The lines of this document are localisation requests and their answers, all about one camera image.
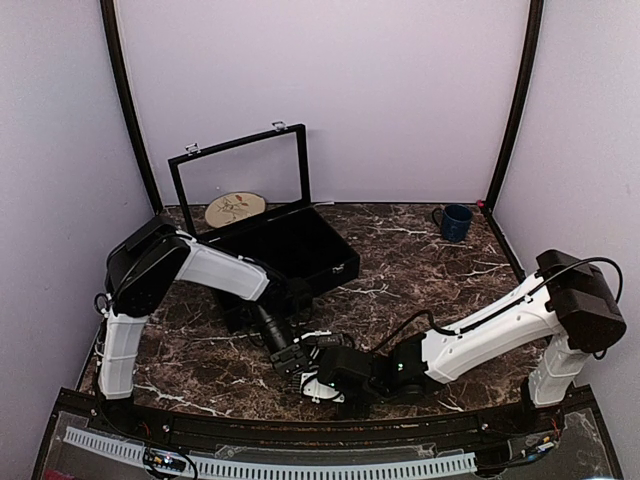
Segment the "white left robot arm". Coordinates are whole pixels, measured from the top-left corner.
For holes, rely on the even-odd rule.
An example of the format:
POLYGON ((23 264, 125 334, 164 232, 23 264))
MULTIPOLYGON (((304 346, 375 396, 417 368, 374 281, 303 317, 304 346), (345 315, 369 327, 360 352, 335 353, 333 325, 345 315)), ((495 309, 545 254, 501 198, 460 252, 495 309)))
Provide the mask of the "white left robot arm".
POLYGON ((110 252, 106 268, 105 289, 94 298, 103 318, 96 389, 108 400, 103 421, 120 436, 141 427, 140 412, 124 399, 133 393, 144 327, 177 282, 243 301, 279 375, 293 376, 312 365, 308 348, 284 318, 290 281, 259 260, 217 249, 155 217, 110 252))

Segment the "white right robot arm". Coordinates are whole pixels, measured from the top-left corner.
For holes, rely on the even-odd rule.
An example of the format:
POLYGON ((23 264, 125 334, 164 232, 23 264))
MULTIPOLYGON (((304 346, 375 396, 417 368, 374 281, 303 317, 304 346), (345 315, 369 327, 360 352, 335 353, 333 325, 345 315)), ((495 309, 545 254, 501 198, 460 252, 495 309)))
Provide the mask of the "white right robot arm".
POLYGON ((621 294, 611 291, 597 266, 600 258, 547 250, 536 261, 537 270, 509 294, 446 327, 432 323, 387 355, 327 348, 317 372, 304 375, 301 393, 316 402, 421 400, 479 365, 547 337, 550 343, 524 383, 527 398, 510 413, 517 432, 534 432, 549 407, 564 400, 588 358, 608 350, 627 330, 621 294))

